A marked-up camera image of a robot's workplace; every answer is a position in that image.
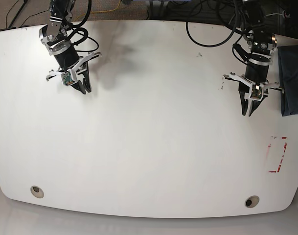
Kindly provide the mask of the dark blue t-shirt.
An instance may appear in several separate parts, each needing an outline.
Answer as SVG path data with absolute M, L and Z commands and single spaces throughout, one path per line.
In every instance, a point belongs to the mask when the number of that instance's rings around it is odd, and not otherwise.
M 278 47 L 278 66 L 283 117 L 298 115 L 298 45 Z

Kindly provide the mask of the red tape rectangle marking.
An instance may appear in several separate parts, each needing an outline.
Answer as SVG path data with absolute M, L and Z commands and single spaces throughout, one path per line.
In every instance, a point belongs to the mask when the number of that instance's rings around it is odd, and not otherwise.
M 266 170 L 268 173 L 279 173 L 287 143 L 287 137 L 271 136 L 266 158 Z

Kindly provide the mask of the black tripod stand leg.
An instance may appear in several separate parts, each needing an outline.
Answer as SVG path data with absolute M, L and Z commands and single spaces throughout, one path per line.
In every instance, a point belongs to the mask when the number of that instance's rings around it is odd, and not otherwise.
M 17 1 L 12 5 L 12 7 L 8 10 L 8 12 L 7 12 L 7 15 L 6 15 L 6 18 L 5 18 L 5 22 L 6 22 L 6 28 L 8 28 L 8 29 L 12 28 L 12 26 L 13 26 L 14 23 L 16 22 L 17 18 L 20 16 L 22 10 L 25 8 L 25 6 L 26 6 L 27 3 L 29 2 L 29 0 L 23 0 L 22 5 L 20 6 L 20 8 L 18 9 L 18 11 L 17 11 L 16 14 L 14 15 L 13 19 L 11 20 L 11 22 L 8 24 L 8 22 L 7 22 L 8 15 L 9 15 L 10 11 L 14 8 L 14 6 L 16 6 L 16 4 L 17 4 L 18 2 L 19 2 L 19 1 L 17 0 Z

